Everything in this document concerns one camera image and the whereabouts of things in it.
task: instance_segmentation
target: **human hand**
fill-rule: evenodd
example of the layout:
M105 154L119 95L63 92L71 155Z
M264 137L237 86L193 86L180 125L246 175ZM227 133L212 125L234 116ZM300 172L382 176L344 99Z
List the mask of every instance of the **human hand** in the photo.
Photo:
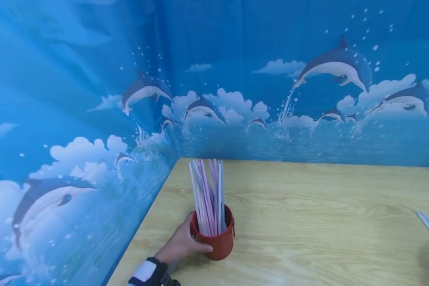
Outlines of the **human hand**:
M154 255L154 257L167 265L185 258L192 252L212 252L211 245L198 243L191 236L191 219L193 216L191 211L183 223L176 228L172 237L167 243Z

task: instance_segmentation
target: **red cup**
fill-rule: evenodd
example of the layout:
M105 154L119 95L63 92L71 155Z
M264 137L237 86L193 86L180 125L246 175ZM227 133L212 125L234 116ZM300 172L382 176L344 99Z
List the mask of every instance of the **red cup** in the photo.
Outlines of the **red cup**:
M232 211L227 205L224 205L224 216L226 218L226 230L217 236L205 236L199 232L199 224L197 223L197 213L194 211L191 221L191 234L195 236L200 243L209 244L213 247L212 252L206 252L204 255L211 260L223 260L226 258L234 247L235 237L235 220Z

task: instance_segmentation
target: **dolphin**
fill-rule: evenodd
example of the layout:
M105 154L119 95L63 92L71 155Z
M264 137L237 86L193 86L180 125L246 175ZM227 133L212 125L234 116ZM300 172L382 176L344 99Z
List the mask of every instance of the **dolphin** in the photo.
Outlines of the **dolphin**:
M89 181L73 176L58 176L45 179L25 178L24 182L30 185L17 206L12 220L15 234L15 244L19 250L23 226L33 217L42 213L48 207L66 205L79 193L97 190Z
M120 162L127 162L127 161L135 161L134 159L132 159L130 156L128 156L125 153L120 152L119 156L116 158L116 166L118 166L118 164Z
M348 121L348 122L356 122L356 121L357 121L356 114L353 114L353 115L347 115L347 116L345 117L345 121Z
M162 79L150 75L144 75L139 70L136 72L136 81L130 85L128 90L122 96L122 109L127 116L132 110L130 105L146 97L152 98L154 94L156 94L156 101L158 101L158 98L161 96L173 102L170 88Z
M260 117L257 119L251 120L251 122L248 124L248 127L253 125L253 124L257 124L260 127L262 127L263 129L267 130L267 126L265 126L265 122Z
M21 273L2 274L0 275L0 286L9 285L13 280L22 277Z
M352 82L363 91L370 92L372 85L370 64L363 55L351 49L344 35L340 37L337 48L324 52L305 66L292 89L305 84L305 78L317 73L330 73L335 76L334 81L340 85Z
M337 120L337 123L345 123L345 116L343 115L343 113L338 110L337 108L332 108L326 112L323 112L323 114L321 114L321 116L318 118L317 121L320 121L321 119L325 119L325 120Z
M217 118L224 125L227 125L226 118L221 113L219 108L217 108L216 105L214 105L210 100L206 99L202 95L199 99L197 99L187 107L186 114L184 115L184 120L186 120L190 112L203 112L206 117Z
M164 116L162 118L162 123L160 124L161 129L164 129L164 127L166 127L169 124L172 124L173 126L178 126L181 128L181 125L178 123L178 121L171 120L170 118Z
M429 90L424 87L421 81L418 81L414 87L409 87L404 90L391 94L375 106L368 115L372 112L382 109L387 104L402 104L406 111L418 110L426 117L429 116Z

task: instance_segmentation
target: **wooden table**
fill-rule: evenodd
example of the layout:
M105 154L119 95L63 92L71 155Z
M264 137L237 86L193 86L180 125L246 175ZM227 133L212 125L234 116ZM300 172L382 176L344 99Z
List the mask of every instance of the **wooden table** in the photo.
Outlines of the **wooden table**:
M127 285L193 210L188 159L168 177L108 285ZM201 255L183 286L429 286L429 168L224 162L233 252Z

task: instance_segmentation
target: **ocean-themed backdrop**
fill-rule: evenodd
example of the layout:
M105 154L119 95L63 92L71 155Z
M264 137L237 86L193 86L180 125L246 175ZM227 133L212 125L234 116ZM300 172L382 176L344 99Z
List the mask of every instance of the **ocean-themed backdrop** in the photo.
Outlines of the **ocean-themed backdrop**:
M179 157L429 166L429 0L0 1L0 285L104 285Z

